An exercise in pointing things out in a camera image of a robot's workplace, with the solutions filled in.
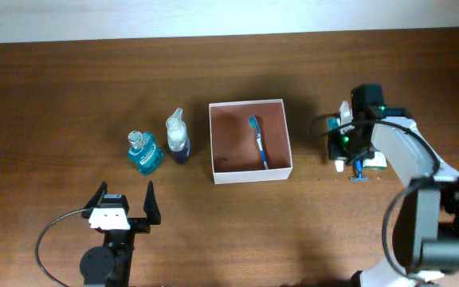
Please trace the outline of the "blue Gillette razor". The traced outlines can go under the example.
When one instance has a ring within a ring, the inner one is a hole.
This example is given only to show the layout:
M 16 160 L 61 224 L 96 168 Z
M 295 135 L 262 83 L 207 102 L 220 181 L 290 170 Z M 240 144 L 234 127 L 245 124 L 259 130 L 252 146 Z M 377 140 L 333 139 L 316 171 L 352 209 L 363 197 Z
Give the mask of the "blue Gillette razor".
M 360 159 L 357 159 L 354 162 L 354 169 L 355 175 L 349 178 L 352 182 L 366 182 L 369 180 L 363 175 L 363 164 Z

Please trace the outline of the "teal Listerine mouthwash bottle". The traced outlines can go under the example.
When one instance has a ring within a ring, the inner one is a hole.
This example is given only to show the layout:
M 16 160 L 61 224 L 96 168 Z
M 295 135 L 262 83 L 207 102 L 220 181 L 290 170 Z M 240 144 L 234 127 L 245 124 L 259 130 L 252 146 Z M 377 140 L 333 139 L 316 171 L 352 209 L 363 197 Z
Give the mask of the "teal Listerine mouthwash bottle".
M 161 164 L 163 152 L 150 132 L 132 131 L 127 137 L 131 145 L 127 157 L 143 175 L 150 175 Z

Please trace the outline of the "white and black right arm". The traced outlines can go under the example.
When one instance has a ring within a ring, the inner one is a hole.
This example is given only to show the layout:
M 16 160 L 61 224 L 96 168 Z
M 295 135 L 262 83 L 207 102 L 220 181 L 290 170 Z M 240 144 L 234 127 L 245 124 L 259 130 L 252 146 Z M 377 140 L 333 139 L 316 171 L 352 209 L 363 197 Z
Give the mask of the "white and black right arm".
M 426 142 L 405 108 L 391 108 L 378 84 L 351 90 L 351 99 L 329 115 L 328 157 L 335 169 L 390 165 L 403 189 L 386 208 L 381 241 L 384 258 L 359 270 L 352 286 L 433 286 L 459 272 L 459 171 Z

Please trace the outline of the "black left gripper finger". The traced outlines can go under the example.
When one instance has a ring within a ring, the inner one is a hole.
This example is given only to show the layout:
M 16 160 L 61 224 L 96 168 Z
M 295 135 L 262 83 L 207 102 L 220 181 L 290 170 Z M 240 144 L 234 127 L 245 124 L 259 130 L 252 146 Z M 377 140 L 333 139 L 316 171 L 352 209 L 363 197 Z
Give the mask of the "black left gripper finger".
M 155 188 L 152 181 L 147 185 L 147 192 L 143 203 L 143 211 L 147 216 L 149 225 L 160 225 L 161 214 L 155 197 Z
M 85 209 L 95 208 L 99 205 L 100 200 L 107 194 L 108 185 L 105 181 L 101 183 L 95 194 L 84 205 Z

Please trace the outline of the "white open cardboard box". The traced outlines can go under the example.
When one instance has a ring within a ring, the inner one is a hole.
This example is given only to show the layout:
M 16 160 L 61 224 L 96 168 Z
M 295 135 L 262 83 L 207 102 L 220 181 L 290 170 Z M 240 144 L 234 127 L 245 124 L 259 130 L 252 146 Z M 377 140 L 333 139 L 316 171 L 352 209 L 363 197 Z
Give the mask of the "white open cardboard box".
M 212 103 L 210 151 L 216 184 L 286 180 L 293 168 L 284 101 L 246 100 Z M 256 116 L 269 169 L 265 170 L 256 132 L 248 118 Z

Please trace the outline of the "blue and white toothbrush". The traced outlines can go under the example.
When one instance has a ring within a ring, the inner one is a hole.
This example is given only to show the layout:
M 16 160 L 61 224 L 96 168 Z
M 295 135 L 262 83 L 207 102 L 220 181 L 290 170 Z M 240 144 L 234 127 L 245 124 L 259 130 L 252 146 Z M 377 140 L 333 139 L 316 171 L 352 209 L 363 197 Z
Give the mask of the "blue and white toothbrush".
M 256 116 L 251 116 L 248 118 L 249 121 L 249 126 L 253 128 L 256 132 L 256 142 L 257 142 L 257 147 L 261 155 L 261 162 L 263 163 L 264 169 L 268 170 L 269 165 L 266 159 L 266 154 L 265 154 L 265 149 L 262 143 L 262 136 L 261 136 L 261 128 L 258 123 L 257 117 Z

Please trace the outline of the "Colgate toothpaste tube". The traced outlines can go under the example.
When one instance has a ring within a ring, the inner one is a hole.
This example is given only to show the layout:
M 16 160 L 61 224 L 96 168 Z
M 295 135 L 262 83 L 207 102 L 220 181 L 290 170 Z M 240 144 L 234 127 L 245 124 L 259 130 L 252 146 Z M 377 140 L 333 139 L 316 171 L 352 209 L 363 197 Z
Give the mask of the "Colgate toothpaste tube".
M 343 137 L 340 131 L 328 134 L 328 158 L 334 162 L 337 172 L 343 172 L 346 154 L 343 149 Z

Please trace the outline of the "blue foam soap pump bottle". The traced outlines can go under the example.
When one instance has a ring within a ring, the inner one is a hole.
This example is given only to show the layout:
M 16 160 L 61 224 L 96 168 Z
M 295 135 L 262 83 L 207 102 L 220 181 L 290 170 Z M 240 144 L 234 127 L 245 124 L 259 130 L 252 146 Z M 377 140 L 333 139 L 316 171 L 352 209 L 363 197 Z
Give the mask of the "blue foam soap pump bottle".
M 167 119 L 167 143 L 176 163 L 185 164 L 190 157 L 190 138 L 186 123 L 182 120 L 183 109 L 177 108 Z

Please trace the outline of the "green and white soap packet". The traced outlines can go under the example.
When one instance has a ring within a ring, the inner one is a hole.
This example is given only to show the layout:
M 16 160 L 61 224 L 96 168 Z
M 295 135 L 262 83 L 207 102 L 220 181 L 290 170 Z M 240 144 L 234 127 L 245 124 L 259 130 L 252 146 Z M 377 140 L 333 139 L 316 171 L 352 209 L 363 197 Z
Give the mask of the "green and white soap packet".
M 363 168 L 369 170 L 384 170 L 387 167 L 386 157 L 382 152 L 375 151 L 371 159 L 363 161 Z

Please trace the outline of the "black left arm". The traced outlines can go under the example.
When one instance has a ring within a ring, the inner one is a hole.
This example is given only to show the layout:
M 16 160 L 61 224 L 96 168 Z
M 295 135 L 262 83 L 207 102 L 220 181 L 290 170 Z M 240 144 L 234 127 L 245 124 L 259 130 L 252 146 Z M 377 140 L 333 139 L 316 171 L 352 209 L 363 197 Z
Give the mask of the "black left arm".
M 80 260 L 80 274 L 85 286 L 128 286 L 134 241 L 137 234 L 148 234 L 161 223 L 153 182 L 147 185 L 143 202 L 145 215 L 128 216 L 125 195 L 110 195 L 106 182 L 84 206 L 81 216 L 90 227 L 104 236 L 104 242 L 86 251 Z

